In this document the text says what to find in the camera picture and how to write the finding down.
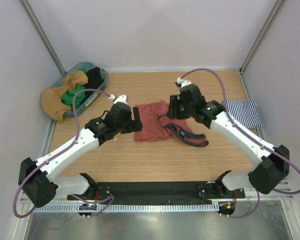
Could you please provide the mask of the pink tank top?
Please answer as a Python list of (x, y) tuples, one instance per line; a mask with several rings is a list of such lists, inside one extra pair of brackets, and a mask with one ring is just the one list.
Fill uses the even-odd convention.
[(169, 104), (164, 100), (136, 105), (142, 131), (134, 134), (136, 142), (159, 142), (175, 139), (178, 142), (197, 148), (208, 146), (205, 134), (195, 134), (184, 119), (170, 119), (167, 116)]

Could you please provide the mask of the blue white striped tank top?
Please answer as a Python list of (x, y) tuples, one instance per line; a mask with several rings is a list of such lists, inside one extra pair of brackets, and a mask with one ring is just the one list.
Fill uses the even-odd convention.
[(250, 100), (227, 100), (222, 101), (222, 105), (227, 105), (229, 113), (247, 129), (261, 129), (263, 127), (257, 104)]

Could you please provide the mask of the tan tank top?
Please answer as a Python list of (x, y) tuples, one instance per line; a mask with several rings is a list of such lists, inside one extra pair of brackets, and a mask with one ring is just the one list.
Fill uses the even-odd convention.
[(55, 121), (63, 121), (64, 114), (71, 112), (72, 108), (62, 102), (62, 96), (66, 91), (73, 91), (78, 86), (83, 86), (88, 83), (87, 75), (76, 70), (63, 78), (61, 86), (52, 87), (44, 90), (41, 93), (40, 105), (43, 111)]

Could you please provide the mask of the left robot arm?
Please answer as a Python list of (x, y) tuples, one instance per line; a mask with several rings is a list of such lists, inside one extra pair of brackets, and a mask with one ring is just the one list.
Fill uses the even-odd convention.
[(60, 173), (84, 154), (112, 140), (118, 133), (129, 134), (142, 130), (139, 109), (118, 102), (101, 117), (91, 119), (78, 135), (52, 151), (20, 164), (18, 184), (36, 208), (47, 205), (53, 198), (80, 197), (93, 200), (97, 183), (87, 173), (73, 177), (60, 177)]

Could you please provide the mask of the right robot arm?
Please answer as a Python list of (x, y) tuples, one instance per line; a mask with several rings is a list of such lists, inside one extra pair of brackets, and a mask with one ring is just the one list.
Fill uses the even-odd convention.
[(210, 130), (213, 130), (241, 150), (253, 167), (241, 171), (226, 171), (215, 185), (215, 192), (221, 198), (227, 198), (234, 190), (254, 188), (262, 194), (269, 194), (289, 174), (289, 165), (276, 154), (289, 156), (289, 150), (283, 145), (276, 147), (260, 140), (250, 130), (244, 128), (227, 115), (225, 108), (213, 100), (207, 102), (197, 85), (177, 84), (179, 92), (170, 96), (168, 117), (171, 119), (193, 118)]

